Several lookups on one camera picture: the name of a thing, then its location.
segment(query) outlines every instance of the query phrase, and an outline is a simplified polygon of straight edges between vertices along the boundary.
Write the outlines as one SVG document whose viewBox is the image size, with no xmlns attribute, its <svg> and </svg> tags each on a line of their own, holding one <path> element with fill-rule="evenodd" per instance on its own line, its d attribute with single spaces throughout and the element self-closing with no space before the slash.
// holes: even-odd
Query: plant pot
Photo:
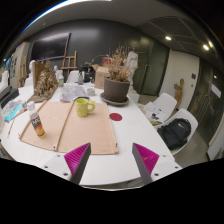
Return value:
<svg viewBox="0 0 224 224">
<path fill-rule="evenodd" d="M 117 82 L 108 77 L 104 79 L 104 98 L 112 101 L 122 103 L 125 101 L 130 82 Z"/>
</svg>

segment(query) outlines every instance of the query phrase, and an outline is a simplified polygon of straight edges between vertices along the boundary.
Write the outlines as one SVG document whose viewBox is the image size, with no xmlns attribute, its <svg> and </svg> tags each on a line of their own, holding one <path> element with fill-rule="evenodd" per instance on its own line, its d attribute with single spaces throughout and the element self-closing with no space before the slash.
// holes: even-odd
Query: potted plant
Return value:
<svg viewBox="0 0 224 224">
<path fill-rule="evenodd" d="M 127 66 L 127 49 L 124 46 L 119 47 L 110 58 L 104 60 L 103 66 L 108 67 L 110 77 L 104 80 L 104 98 L 112 101 L 123 103 L 130 87 L 130 71 Z"/>
</svg>

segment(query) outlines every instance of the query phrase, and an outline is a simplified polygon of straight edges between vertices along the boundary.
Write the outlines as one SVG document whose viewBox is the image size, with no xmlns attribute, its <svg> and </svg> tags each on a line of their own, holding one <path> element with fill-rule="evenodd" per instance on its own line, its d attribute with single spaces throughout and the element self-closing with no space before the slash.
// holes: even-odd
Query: door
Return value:
<svg viewBox="0 0 224 224">
<path fill-rule="evenodd" d="M 206 61 L 200 61 L 199 84 L 189 111 L 197 119 L 197 131 L 207 144 L 214 136 L 223 115 L 223 82 L 221 72 Z"/>
<path fill-rule="evenodd" d="M 211 141 L 218 129 L 224 109 L 224 79 L 216 68 L 213 67 L 212 72 L 213 79 L 211 82 L 208 106 L 198 126 L 198 132 L 207 144 Z"/>
<path fill-rule="evenodd" d="M 144 82 L 141 86 L 141 94 L 158 96 L 164 75 L 166 72 L 167 61 L 169 57 L 169 48 L 153 40 L 149 52 L 149 65 L 146 68 Z"/>
<path fill-rule="evenodd" d="M 138 68 L 135 70 L 133 76 L 133 87 L 139 94 L 145 81 L 145 73 L 149 69 L 149 52 L 152 49 L 152 44 L 153 40 L 145 34 L 142 34 L 140 46 L 135 48 L 135 52 L 138 54 Z"/>
</svg>

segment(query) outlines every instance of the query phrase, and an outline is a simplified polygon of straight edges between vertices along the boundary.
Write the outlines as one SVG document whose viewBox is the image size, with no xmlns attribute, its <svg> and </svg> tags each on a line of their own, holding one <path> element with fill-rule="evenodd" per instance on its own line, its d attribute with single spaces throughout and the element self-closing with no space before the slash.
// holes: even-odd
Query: yellow mug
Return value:
<svg viewBox="0 0 224 224">
<path fill-rule="evenodd" d="M 75 101 L 76 113 L 78 117 L 86 117 L 88 113 L 95 110 L 95 104 L 90 103 L 87 99 L 79 98 Z"/>
</svg>

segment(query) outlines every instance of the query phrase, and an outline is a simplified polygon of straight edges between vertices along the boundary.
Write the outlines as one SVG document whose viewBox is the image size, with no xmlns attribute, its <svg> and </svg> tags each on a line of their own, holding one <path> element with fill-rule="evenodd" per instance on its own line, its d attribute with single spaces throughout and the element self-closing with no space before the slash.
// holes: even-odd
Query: cardboard box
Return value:
<svg viewBox="0 0 224 224">
<path fill-rule="evenodd" d="M 92 66 L 95 73 L 95 88 L 104 89 L 104 77 L 110 77 L 110 73 L 108 72 L 108 67 L 102 67 L 99 65 Z"/>
</svg>

